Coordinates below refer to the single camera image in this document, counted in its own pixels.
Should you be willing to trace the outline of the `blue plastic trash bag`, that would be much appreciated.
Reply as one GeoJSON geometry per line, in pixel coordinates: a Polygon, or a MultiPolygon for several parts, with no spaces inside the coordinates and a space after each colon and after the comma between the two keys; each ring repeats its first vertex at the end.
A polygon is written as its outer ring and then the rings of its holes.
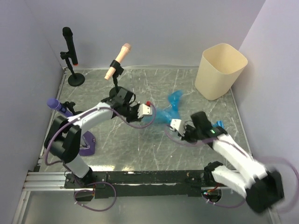
{"type": "Polygon", "coordinates": [[[172,94],[168,95],[168,102],[170,106],[164,109],[160,109],[157,107],[156,108],[157,114],[153,123],[169,125],[172,119],[180,119],[179,106],[180,106],[180,100],[182,96],[183,96],[182,90],[177,90],[172,94]]]}

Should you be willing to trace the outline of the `cream plastic trash bin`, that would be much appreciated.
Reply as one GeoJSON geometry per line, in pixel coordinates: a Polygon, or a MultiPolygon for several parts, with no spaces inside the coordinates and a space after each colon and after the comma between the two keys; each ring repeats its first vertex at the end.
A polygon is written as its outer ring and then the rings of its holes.
{"type": "Polygon", "coordinates": [[[231,45],[212,46],[202,53],[195,87],[207,100],[216,100],[230,90],[247,64],[247,58],[231,45]]]}

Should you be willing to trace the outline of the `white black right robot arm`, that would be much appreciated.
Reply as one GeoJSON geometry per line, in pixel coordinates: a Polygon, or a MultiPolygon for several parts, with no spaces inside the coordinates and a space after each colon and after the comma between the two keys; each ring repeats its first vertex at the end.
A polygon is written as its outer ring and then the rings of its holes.
{"type": "Polygon", "coordinates": [[[221,126],[213,126],[203,111],[191,115],[192,125],[180,119],[171,121],[171,128],[190,146],[208,144],[235,169],[220,162],[205,167],[204,181],[209,186],[216,183],[230,187],[241,195],[256,213],[262,213],[284,198],[281,174],[266,166],[242,149],[221,126]]]}

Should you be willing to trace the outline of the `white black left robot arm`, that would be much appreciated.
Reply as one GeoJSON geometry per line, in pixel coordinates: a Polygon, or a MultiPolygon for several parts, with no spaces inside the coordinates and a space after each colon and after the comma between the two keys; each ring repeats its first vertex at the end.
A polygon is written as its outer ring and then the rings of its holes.
{"type": "Polygon", "coordinates": [[[44,142],[44,162],[47,166],[62,163],[75,176],[76,183],[86,188],[95,182],[93,170],[81,155],[80,143],[83,134],[91,128],[115,117],[125,123],[139,122],[152,114],[150,104],[131,104],[134,93],[120,88],[119,91],[94,107],[70,117],[58,116],[53,120],[44,142]]]}

